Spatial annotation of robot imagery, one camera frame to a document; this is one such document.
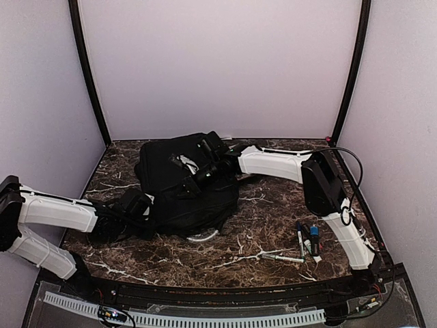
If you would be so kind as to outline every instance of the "marble tabletop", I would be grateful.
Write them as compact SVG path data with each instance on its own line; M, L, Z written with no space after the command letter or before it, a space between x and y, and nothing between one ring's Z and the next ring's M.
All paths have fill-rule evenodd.
M109 200L128 187L138 187L133 171L145 141L115 141L101 160L85 198ZM229 144L257 143L268 148L312 150L325 148L324 140L246 139ZM359 203L354 209L376 245ZM299 257L296 222L316 224L323 246L322 261L308 255L305 263L261 258L264 251ZM63 248L82 255L95 277L138 284L193 288L280 286L349 275L348 259L328 225L311 214L302 186L286 179L263 176L240 188L238 212L223 231L207 243L192 243L177 236L152 241L131 237L111 245L92 245L86 234L68 230Z

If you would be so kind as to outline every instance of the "black cable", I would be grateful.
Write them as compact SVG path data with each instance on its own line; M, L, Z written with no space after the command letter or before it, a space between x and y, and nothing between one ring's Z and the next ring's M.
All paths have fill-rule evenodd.
M105 317L102 317L102 318L99 318L99 319L102 319L102 320L99 320L98 322L101 325L104 325L105 327L108 327L108 328L118 328L118 327L122 326L122 325L110 323Z
M151 221L146 221L146 223L140 223L138 221L135 221L126 215L123 215L121 212L118 212L116 210L113 210L112 208L107 207L104 204L101 203L93 203L94 208L96 209L96 214L98 217L108 217L112 219L122 219L123 221L129 223L130 225L137 227L137 228L143 228L143 229L150 229L153 224Z
M316 152L328 152L329 150L339 150L341 152L347 152L348 154L352 155L355 158L356 162L358 163L358 166L360 167L360 178L358 179L358 182L356 184L356 188L353 191L353 194L352 194L352 196L350 198L350 208L352 208L352 202L354 201L354 198L355 198L355 195L356 195L356 193L358 191L358 188L361 186L361 183L363 181L363 175L364 175L363 164L361 163L361 160L359 159L359 157L355 153L353 153L351 150L348 150L348 149L342 148L342 147L331 147L331 148L316 149L316 150L312 150L312 151L309 151L309 152L302 152L302 153L300 153L300 155L310 155L310 154L314 154Z
M71 286L70 286L69 284L67 284L65 281L63 282L63 285L64 285L64 287L68 287L68 289L70 289L70 290L73 292L73 294L75 294L75 295L76 295L77 297L79 297L80 299L82 299L82 300L84 300L84 301L91 302L91 303L95 303L95 301L87 300L87 299L85 299L83 296L79 295L78 292L75 291L75 290L73 289L73 287L71 287ZM115 308L115 307L113 307L113 306L111 306L111 305L105 305L105 304L104 304L104 301L103 301L103 294L101 294L101 295L102 295L102 296L101 296L102 299L101 299L100 302L97 302L98 305L106 306L106 307L108 307L108 308L114 309L115 311L118 311L118 312L121 312L121 313L125 314L125 315L129 318L129 320L132 321L132 327L133 327L133 328L137 328L137 323L135 322L134 318L133 318L133 317L132 317L132 316L131 316L127 311L122 310L122 309L117 309L117 308ZM110 325L112 325L112 323L106 321L104 318L103 318L103 321L106 322L106 323L108 323L108 324L110 324Z
M300 155L300 156L304 156L304 155L315 154L316 152L328 152L330 150L339 150L339 151L342 151L342 152L347 152L348 154L352 155L355 158L356 162L358 163L358 166L360 167L360 178L358 179L358 182L356 184L356 188L352 192L352 196L350 198L350 205L349 205L349 207L345 207L345 208L348 209L349 213L352 212L352 202L354 201L355 195L358 192L358 189L361 186L361 183L363 181L364 169L363 169L363 164L361 163L361 160L359 159L359 157L355 153L353 153L351 150L348 150L348 149L342 148L342 147L330 147L330 148L322 148L322 149L310 150L308 152L287 152L287 151L284 151L284 150L274 150L274 149L260 148L260 147L258 147L256 145L255 145L255 147L257 147L257 149L261 150L262 152L267 152L267 153L272 153L272 154L286 154L286 155ZM341 209L341 222L345 226L350 225L351 222L352 222L351 219L347 223L344 221L344 218L343 218L343 208Z
M356 319L364 319L364 318L368 318L369 316L373 316L376 312L380 311L389 301L391 298L391 295L393 294L393 291L395 289L395 278L396 278L396 272L395 272L395 263L393 262L393 259L390 255L390 253L388 251L376 251L376 250L372 250L375 254L381 254L381 253L387 253L387 255L389 256L389 261L391 263L391 270L392 270L392 281L391 281L391 290L390 293L388 295L388 297L385 299L385 301L374 311L372 311L369 314L363 315L363 316L351 316L353 314L346 314L345 316L327 316L326 319L328 320L356 320Z

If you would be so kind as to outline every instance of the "cable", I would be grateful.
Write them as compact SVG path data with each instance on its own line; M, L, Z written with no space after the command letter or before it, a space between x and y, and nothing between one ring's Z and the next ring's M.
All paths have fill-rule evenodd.
M339 150L342 152L347 152L348 154L352 155L356 162L358 163L358 166L360 167L360 178L358 179L358 182L356 184L356 187L354 188L353 192L352 192L352 196L350 197L350 201L349 201L349 207L344 206L341 209L341 222L345 225L348 226L352 223L353 219L349 218L348 222L345 222L344 218L343 218L343 212L345 209L348 210L349 215L353 215L352 214L352 202L354 201L355 195L358 192L359 187L361 186L361 183L363 181L363 175L364 175L364 169L363 169L363 164L361 163L361 160L359 159L359 157L353 153L351 150L348 150L346 148L342 148L342 147L331 147L331 148L322 148L322 149L316 149L316 150L310 150L308 152L288 152L288 151L284 151L284 150L274 150L274 149L266 149L266 148L260 148L259 146L256 146L258 150L262 151L262 152L267 152L267 153L273 153L273 154L286 154L286 155L300 155L300 156L304 156L304 155L310 155L310 154L315 154L316 152L328 152L331 150Z
M92 203L94 208L96 209L96 214L98 217L107 217L112 219L121 219L130 225L137 227L137 228L143 228L143 229L150 229L153 225L151 223L151 220L147 220L146 223L140 223L138 221L135 221L126 215L124 215L121 212L117 212L116 210L113 210L112 208L109 208L106 206L106 204L102 203Z
M391 290L390 293L388 295L388 297L385 299L385 301L374 311L372 311L369 314L363 315L363 316L351 316L355 313L349 313L346 314L345 316L327 316L326 319L328 320L357 320L357 319L364 319L367 318L369 316L373 316L376 312L380 311L389 301L391 298L391 295L393 294L393 291L395 289L395 278L396 278L396 272L395 272L395 263L393 262L393 259L390 255L390 253L388 251L374 251L375 253L387 253L387 255L389 256L389 260L391 263L391 270L393 272L392 274L392 281L391 281Z
M361 183L363 181L363 175L364 175L363 164L361 163L361 160L359 159L359 157L355 153L353 153L351 150L348 150L348 149L342 148L342 147L322 148L322 149L312 150L312 151L309 151L309 152L303 152L303 153L300 153L300 155L301 156L302 155L310 155L310 154L314 154L316 152L328 152L329 150L339 150L339 151L342 151L342 152L347 152L348 154L352 155L355 158L356 162L358 163L358 166L360 167L360 178L358 179L358 182L356 184L356 188L353 191L352 196L350 197L350 208L352 208L352 202L354 201L354 198L355 198L355 195L356 195L356 193L358 191L358 188L361 186Z
M378 297L382 299L381 288L377 284L373 284L372 287L378 292Z
M70 289L70 290L73 292L73 294L75 294L78 298L80 298L80 299L82 299L82 300L84 300L84 301L88 301L88 302L91 302L91 303L95 303L95 301L87 300L87 299L85 299L83 296L79 295L79 294L77 293L77 291L75 291L75 290L74 290L74 289L73 289L69 284L67 284L66 282L63 282L63 286L64 286L64 287L68 287L68 289ZM131 316L127 311L122 310L122 309L117 309L116 307L113 307L113 306L111 306L111 305L105 305L105 304L104 304L104 299L103 299L103 293L102 293L102 291L101 291L99 288L97 288L95 291L98 292L99 295L100 295L100 302L98 302L98 305L106 306L106 307L108 307L108 308L114 309L115 311L121 312L122 314L125 314L125 315L129 318L129 320L132 321L132 328L137 328L137 323L135 322L134 318L133 318L133 317L132 317L132 316ZM98 322L101 323L102 325L106 326L106 327L109 327L109 328L121 327L121 326L124 325L124 324L123 324L123 325L118 325L118 324L110 323L109 321L106 321L104 318L103 318L102 320L98 320Z

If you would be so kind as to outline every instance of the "black backpack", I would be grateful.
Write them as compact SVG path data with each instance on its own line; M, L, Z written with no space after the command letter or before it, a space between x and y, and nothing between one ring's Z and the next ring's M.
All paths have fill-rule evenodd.
M211 163L198 146L205 136L196 133L147 142L141 147L135 174L141 190L155 197L150 219L160 234L185 237L200 234L208 228L220 230L237 209L238 183L234 174L223 174L196 197L180 197L181 182L191 173L186 167L176 165L175 158L183 155L198 168Z

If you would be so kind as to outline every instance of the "gray wall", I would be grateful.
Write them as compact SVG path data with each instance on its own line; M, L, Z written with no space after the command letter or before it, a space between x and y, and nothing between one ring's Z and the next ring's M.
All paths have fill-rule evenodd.
M113 139L333 129L361 0L81 0Z
M104 151L74 43L68 2L0 3L0 180L80 196ZM35 229L58 243L62 230ZM38 270L0 254L2 327L21 326Z
M437 323L436 63L437 2L374 1L339 143L363 160L363 193L430 327Z

